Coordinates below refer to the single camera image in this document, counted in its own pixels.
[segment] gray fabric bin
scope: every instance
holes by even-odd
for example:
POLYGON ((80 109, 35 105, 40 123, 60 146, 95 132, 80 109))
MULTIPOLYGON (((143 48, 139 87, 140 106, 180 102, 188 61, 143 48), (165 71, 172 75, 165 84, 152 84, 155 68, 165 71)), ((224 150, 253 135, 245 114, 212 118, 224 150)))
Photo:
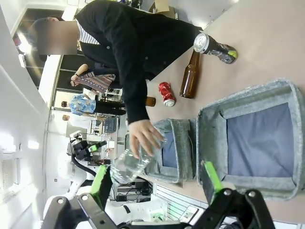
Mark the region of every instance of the gray fabric bin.
POLYGON ((163 166, 162 149, 158 150, 153 161, 146 167, 144 173, 163 182, 179 183, 193 179, 192 147, 189 138, 190 122, 188 120, 164 119, 155 124, 163 133, 173 134, 175 167, 163 166))
POLYGON ((304 103, 288 80, 247 88, 202 108, 196 175, 211 161, 222 181, 265 198, 290 199, 304 185, 304 103))

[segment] person in blue floral shirt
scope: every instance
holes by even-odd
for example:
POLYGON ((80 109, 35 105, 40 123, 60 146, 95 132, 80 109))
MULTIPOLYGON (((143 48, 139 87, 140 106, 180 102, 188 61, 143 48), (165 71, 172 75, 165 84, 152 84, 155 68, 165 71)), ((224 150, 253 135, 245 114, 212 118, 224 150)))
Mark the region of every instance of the person in blue floral shirt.
POLYGON ((123 103, 112 101, 95 101, 90 99, 86 94, 75 95, 69 103, 67 101, 63 101, 61 106, 69 107, 73 114, 79 116, 83 115, 85 112, 90 114, 103 113, 110 115, 126 114, 126 111, 121 109, 122 107, 125 107, 123 103))

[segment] striped shirt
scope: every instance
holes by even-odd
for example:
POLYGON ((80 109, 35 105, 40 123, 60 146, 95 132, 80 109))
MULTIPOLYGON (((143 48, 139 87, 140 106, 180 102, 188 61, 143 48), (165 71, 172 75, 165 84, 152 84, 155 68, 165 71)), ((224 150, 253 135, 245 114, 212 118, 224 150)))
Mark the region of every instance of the striped shirt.
POLYGON ((80 30, 80 42, 83 43, 89 43, 89 44, 99 44, 98 41, 92 37, 90 34, 88 34, 83 28, 82 26, 78 23, 78 21, 76 20, 78 28, 80 30))

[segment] screw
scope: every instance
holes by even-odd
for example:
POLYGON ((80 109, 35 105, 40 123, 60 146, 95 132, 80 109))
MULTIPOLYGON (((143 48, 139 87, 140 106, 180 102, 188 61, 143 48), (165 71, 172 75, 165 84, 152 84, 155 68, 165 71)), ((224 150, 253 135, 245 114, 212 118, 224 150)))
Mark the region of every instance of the screw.
POLYGON ((255 197, 255 192, 254 191, 249 192, 249 196, 250 197, 255 197))
POLYGON ((225 194, 226 196, 229 196, 231 193, 232 193, 232 191, 229 190, 229 189, 226 189, 226 190, 224 191, 224 194, 225 194))
POLYGON ((62 204, 63 203, 63 199, 58 199, 57 203, 62 204))
POLYGON ((81 199, 82 199, 82 200, 87 200, 87 199, 88 199, 88 196, 87 196, 87 195, 83 195, 83 196, 81 197, 81 199))

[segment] red soda can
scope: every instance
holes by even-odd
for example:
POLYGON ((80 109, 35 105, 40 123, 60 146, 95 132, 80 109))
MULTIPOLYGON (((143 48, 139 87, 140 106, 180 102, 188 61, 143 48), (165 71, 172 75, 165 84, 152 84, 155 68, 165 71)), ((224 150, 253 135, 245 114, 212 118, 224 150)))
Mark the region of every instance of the red soda can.
POLYGON ((163 97, 163 103, 165 106, 174 106, 176 99, 171 93, 171 87, 169 83, 163 82, 159 84, 159 92, 163 97))

